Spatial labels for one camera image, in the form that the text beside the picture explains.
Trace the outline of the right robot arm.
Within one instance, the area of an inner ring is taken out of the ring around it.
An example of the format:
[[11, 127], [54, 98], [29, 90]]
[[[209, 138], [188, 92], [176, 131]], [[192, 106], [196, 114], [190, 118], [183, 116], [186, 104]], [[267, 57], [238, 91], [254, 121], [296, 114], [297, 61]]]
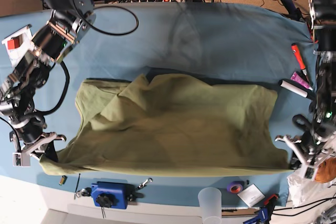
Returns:
[[32, 157], [58, 157], [54, 141], [64, 135], [46, 132], [46, 116], [54, 109], [35, 108], [34, 95], [49, 78], [54, 64], [59, 64], [70, 82], [64, 58], [82, 40], [95, 22], [93, 0], [44, 0], [51, 9], [49, 21], [35, 34], [25, 26], [3, 40], [13, 66], [1, 84], [1, 117], [8, 117], [9, 134], [14, 144], [14, 166], [28, 167]]

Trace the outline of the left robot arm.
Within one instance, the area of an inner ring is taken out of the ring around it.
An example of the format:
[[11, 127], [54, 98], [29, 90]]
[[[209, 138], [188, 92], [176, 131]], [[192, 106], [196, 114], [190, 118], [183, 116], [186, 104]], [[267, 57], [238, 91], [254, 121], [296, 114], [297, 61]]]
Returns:
[[311, 35], [318, 44], [316, 83], [314, 90], [300, 88], [288, 80], [279, 81], [286, 88], [311, 100], [312, 120], [295, 115], [293, 124], [304, 131], [302, 137], [278, 136], [293, 151], [290, 167], [298, 169], [301, 176], [312, 179], [320, 165], [335, 156], [335, 0], [309, 0]]

